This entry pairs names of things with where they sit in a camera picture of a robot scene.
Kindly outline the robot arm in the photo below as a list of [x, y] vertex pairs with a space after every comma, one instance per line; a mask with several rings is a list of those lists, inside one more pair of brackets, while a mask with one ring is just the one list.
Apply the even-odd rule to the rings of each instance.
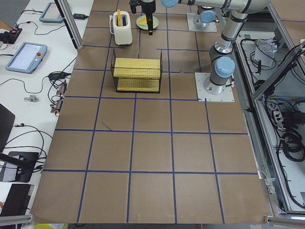
[[212, 72], [203, 83], [205, 91], [209, 94], [220, 95], [229, 77], [235, 70], [235, 63], [231, 59], [233, 51], [232, 43], [247, 21], [249, 14], [257, 13], [264, 9], [268, 0], [162, 0], [161, 3], [167, 8], [177, 4], [196, 5], [199, 7], [220, 8], [231, 10], [229, 19], [221, 33], [221, 38], [210, 48], [209, 55]]
[[214, 21], [216, 17], [214, 7], [197, 6], [197, 13], [193, 23], [199, 27], [205, 27]]

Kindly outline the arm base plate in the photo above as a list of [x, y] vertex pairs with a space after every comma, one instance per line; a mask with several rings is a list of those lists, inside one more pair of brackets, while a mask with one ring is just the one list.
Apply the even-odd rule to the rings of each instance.
[[226, 84], [218, 86], [210, 81], [210, 73], [195, 73], [197, 99], [199, 102], [233, 103], [235, 102], [232, 87]]
[[196, 32], [217, 32], [216, 23], [203, 23], [200, 21], [197, 13], [187, 13], [188, 31]]

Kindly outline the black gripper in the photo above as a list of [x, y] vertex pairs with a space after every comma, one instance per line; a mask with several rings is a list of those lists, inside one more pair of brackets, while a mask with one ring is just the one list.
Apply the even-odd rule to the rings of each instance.
[[132, 14], [135, 14], [137, 6], [141, 6], [142, 12], [146, 14], [146, 22], [148, 26], [148, 33], [151, 36], [153, 34], [153, 13], [156, 11], [155, 0], [130, 0], [129, 5]]

